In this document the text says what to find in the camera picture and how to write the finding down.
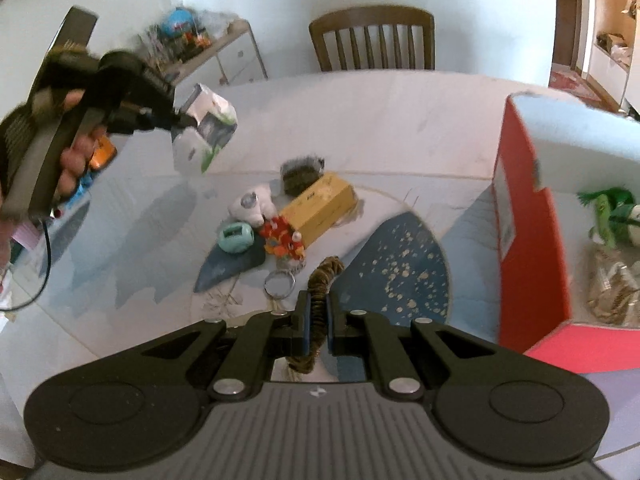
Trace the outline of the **person's left hand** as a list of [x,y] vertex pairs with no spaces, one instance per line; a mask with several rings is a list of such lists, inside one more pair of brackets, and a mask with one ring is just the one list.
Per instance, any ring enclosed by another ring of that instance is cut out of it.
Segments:
[[[84,96],[82,90],[70,90],[63,94],[62,102],[56,102],[53,92],[49,89],[36,93],[37,110],[39,113],[64,113],[75,107]],[[104,136],[103,126],[94,127],[89,133],[78,134],[73,144],[62,151],[58,158],[61,174],[56,184],[54,200],[62,202],[70,198],[78,187],[80,177],[88,169],[90,159],[96,149],[96,140]],[[26,217],[1,218],[1,270],[4,271],[10,263],[11,240],[18,227]]]

